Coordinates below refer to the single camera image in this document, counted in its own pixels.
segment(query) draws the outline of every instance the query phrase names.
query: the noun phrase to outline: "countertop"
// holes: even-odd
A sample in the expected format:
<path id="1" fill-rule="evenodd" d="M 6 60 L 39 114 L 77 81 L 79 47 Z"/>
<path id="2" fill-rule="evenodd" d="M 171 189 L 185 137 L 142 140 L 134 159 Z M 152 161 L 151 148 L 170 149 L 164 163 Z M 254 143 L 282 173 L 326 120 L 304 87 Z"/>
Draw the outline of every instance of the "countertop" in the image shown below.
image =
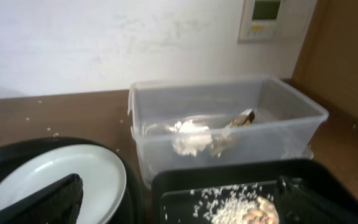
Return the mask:
<path id="1" fill-rule="evenodd" d="M 128 91 L 0 100 L 0 146 L 26 139 L 70 136 L 98 141 L 132 166 L 142 185 L 146 223 L 151 193 L 143 186 L 136 144 L 127 115 Z M 310 142 L 314 159 L 326 166 L 358 199 L 358 124 L 335 109 Z"/>

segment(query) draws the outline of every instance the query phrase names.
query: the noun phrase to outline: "black plate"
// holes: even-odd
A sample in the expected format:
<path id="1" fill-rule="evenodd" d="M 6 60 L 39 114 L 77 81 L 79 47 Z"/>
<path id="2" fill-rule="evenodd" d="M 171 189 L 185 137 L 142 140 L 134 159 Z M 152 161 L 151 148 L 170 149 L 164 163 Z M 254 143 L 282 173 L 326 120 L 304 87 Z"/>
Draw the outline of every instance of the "black plate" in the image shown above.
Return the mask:
<path id="1" fill-rule="evenodd" d="M 210 223 L 202 217 L 206 212 L 204 206 L 199 210 L 199 217 L 192 216 L 194 205 L 199 201 L 204 205 L 207 201 L 202 199 L 201 189 L 242 184 L 249 188 L 258 183 L 262 190 L 256 189 L 257 193 L 267 197 L 282 175 L 306 184 L 309 189 L 358 215 L 358 201 L 323 166 L 308 159 L 296 159 L 159 174 L 152 182 L 154 223 Z M 224 200 L 227 196 L 222 193 L 217 199 Z"/>
<path id="2" fill-rule="evenodd" d="M 92 144 L 108 149 L 98 142 L 78 138 L 43 138 L 2 146 L 0 147 L 0 182 L 28 160 L 49 150 L 74 144 Z M 144 208 L 138 180 L 128 163 L 120 155 L 117 156 L 124 164 L 127 186 L 122 202 L 109 224 L 141 224 L 144 222 Z"/>

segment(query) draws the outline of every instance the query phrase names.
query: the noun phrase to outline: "clear plastic container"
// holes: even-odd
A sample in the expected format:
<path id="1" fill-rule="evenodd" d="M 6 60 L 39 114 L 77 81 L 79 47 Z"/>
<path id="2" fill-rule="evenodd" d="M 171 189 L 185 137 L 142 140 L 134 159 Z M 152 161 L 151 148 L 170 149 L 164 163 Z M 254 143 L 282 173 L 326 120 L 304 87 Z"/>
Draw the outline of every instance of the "clear plastic container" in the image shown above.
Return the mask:
<path id="1" fill-rule="evenodd" d="M 246 109 L 255 113 L 252 125 L 225 128 Z M 328 117 L 320 105 L 274 78 L 137 82 L 129 93 L 130 110 L 140 169 L 149 188 L 165 170 L 304 157 L 309 140 Z M 209 129 L 175 132 L 175 124 L 189 120 Z M 201 149 L 198 143 L 222 136 L 227 146 L 219 157 L 211 155 L 214 141 L 196 156 L 176 151 L 178 142 L 194 141 Z"/>

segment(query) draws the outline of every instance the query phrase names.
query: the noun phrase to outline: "display screen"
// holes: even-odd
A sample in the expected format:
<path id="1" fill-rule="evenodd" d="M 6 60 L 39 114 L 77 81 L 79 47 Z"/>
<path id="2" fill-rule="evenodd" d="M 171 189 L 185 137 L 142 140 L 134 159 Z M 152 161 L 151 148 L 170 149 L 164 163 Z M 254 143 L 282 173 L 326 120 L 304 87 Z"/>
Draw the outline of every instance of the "display screen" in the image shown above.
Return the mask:
<path id="1" fill-rule="evenodd" d="M 256 1 L 252 20 L 275 20 L 281 1 Z"/>

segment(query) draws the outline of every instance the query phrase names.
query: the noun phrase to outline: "white plate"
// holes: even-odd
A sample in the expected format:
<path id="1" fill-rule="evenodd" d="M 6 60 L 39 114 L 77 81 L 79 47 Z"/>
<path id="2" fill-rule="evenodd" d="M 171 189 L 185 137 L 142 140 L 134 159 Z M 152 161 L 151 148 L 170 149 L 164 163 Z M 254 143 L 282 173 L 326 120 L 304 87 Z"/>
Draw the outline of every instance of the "white plate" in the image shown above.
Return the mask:
<path id="1" fill-rule="evenodd" d="M 86 144 L 46 152 L 17 168 L 0 184 L 0 210 L 72 173 L 83 180 L 77 224 L 108 222 L 124 195 L 124 164 L 110 150 Z"/>

